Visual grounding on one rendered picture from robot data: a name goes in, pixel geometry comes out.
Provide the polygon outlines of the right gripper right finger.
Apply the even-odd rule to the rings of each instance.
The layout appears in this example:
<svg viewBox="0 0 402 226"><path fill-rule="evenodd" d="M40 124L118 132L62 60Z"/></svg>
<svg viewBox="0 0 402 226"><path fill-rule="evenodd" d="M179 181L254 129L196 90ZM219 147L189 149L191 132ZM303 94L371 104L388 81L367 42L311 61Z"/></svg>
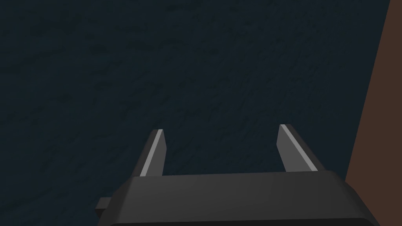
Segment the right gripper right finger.
<svg viewBox="0 0 402 226"><path fill-rule="evenodd" d="M280 124L276 146L286 172L325 171L324 166L290 124Z"/></svg>

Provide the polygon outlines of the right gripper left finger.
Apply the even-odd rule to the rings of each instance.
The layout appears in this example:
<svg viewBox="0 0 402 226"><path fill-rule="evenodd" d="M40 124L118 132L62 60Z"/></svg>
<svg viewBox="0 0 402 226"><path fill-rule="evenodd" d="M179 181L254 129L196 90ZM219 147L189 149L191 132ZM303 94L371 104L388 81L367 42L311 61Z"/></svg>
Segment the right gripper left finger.
<svg viewBox="0 0 402 226"><path fill-rule="evenodd" d="M166 156L163 129L151 131L132 172L133 177L162 176Z"/></svg>

